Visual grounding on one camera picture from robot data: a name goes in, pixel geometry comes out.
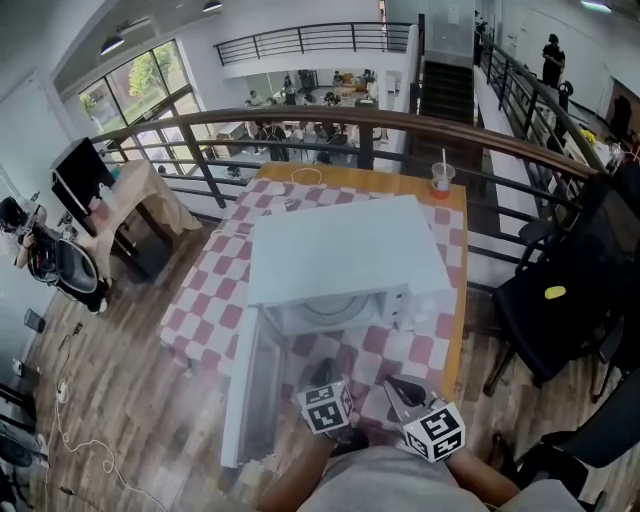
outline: microwave door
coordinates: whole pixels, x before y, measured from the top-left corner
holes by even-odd
[[[285,339],[258,308],[243,314],[227,397],[221,463],[236,468],[273,453]]]

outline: staircase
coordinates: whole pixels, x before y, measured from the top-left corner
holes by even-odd
[[[474,124],[473,70],[449,66],[438,62],[425,62],[424,84],[420,102],[420,115]],[[412,154],[425,159],[425,164],[411,164],[404,174],[431,178],[431,165],[442,161],[442,149],[446,150],[447,163],[456,169],[482,172],[482,149],[446,136],[422,136],[414,141]],[[478,178],[460,171],[453,182],[467,189],[467,200],[482,200],[497,204],[495,186],[483,185]],[[498,215],[492,211],[468,205],[468,226],[478,233],[500,231]]]

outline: white column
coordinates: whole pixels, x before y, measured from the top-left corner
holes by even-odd
[[[380,110],[389,110],[389,73],[386,69],[376,70],[376,76],[378,78],[378,108]]]

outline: beige cloth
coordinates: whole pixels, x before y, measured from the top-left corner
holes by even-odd
[[[93,256],[101,277],[105,279],[111,279],[109,258],[115,233],[142,201],[158,224],[168,224],[176,234],[202,227],[149,162],[134,160],[123,164],[120,169],[120,176],[111,187],[117,210],[107,209],[108,217],[104,220],[93,213],[91,220],[96,226],[96,237],[85,234],[78,238],[78,243]]]

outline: computer monitor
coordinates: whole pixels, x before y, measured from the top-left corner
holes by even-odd
[[[89,204],[98,196],[100,183],[110,187],[114,179],[93,144],[88,138],[72,142],[51,168],[54,172],[51,189],[82,227],[95,236]]]

